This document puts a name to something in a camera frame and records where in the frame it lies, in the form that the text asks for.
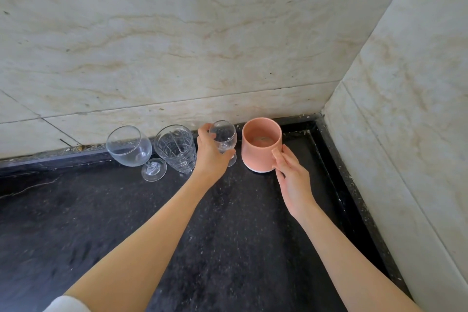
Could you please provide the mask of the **person's right hand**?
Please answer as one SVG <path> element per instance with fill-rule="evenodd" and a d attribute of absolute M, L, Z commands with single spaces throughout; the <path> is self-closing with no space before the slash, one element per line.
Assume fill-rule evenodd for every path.
<path fill-rule="evenodd" d="M 278 179 L 282 197 L 289 213 L 302 223 L 307 214 L 319 207 L 313 197 L 310 174 L 285 144 L 281 152 L 288 164 L 285 179 Z"/>

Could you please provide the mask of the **person's left hand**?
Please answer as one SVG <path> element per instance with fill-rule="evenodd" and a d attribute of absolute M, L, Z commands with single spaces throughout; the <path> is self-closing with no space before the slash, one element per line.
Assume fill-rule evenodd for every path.
<path fill-rule="evenodd" d="M 210 188 L 213 186 L 226 172 L 227 166 L 220 166 L 216 163 L 216 155 L 219 150 L 214 139 L 209 134 L 210 123 L 205 123 L 198 129 L 197 137 L 197 160 L 194 169 L 196 179 Z"/>

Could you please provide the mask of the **small clear wine glass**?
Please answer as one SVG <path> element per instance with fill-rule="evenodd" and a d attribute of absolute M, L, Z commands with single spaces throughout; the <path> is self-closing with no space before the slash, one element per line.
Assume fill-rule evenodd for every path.
<path fill-rule="evenodd" d="M 220 153 L 234 149 L 237 144 L 237 132 L 234 125 L 226 120 L 209 124 L 209 134 L 214 139 Z"/>

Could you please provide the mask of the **pink ceramic cup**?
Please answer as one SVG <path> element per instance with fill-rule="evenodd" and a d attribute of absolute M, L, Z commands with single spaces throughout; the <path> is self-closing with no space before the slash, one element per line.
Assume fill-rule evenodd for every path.
<path fill-rule="evenodd" d="M 283 133 L 280 125 L 269 118 L 247 121 L 242 129 L 242 161 L 255 173 L 274 170 L 273 149 L 282 150 Z"/>

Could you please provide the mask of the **person's left forearm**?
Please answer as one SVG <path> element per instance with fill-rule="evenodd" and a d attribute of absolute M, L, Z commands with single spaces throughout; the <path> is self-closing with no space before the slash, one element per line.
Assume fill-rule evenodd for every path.
<path fill-rule="evenodd" d="M 198 203 L 219 179 L 194 172 L 163 207 L 64 295 L 84 303 L 90 312 L 144 312 Z"/>

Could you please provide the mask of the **person's right forearm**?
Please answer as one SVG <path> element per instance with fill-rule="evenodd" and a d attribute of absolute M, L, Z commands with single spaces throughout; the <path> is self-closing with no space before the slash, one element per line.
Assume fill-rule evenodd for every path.
<path fill-rule="evenodd" d="M 296 219 L 348 312 L 423 312 L 361 254 L 316 204 L 300 206 Z"/>

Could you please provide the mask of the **ribbed clear glass tumbler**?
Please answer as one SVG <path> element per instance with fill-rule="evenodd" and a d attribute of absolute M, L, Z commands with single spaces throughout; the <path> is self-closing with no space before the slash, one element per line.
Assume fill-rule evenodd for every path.
<path fill-rule="evenodd" d="M 196 146 L 192 132 L 175 124 L 164 127 L 154 138 L 156 153 L 180 173 L 189 175 L 196 165 Z"/>

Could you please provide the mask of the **large clear wine glass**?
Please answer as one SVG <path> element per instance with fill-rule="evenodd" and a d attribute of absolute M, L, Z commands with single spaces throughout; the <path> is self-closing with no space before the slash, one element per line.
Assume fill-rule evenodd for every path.
<path fill-rule="evenodd" d="M 160 158 L 151 159 L 153 146 L 137 127 L 126 125 L 112 131 L 105 142 L 108 153 L 120 164 L 141 167 L 144 180 L 155 182 L 167 172 L 167 164 Z"/>

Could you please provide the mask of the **white sleeve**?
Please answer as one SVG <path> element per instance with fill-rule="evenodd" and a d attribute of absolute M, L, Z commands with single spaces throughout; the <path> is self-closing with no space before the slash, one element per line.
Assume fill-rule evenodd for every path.
<path fill-rule="evenodd" d="M 91 312 L 91 310 L 79 299 L 63 295 L 55 298 L 43 312 Z"/>

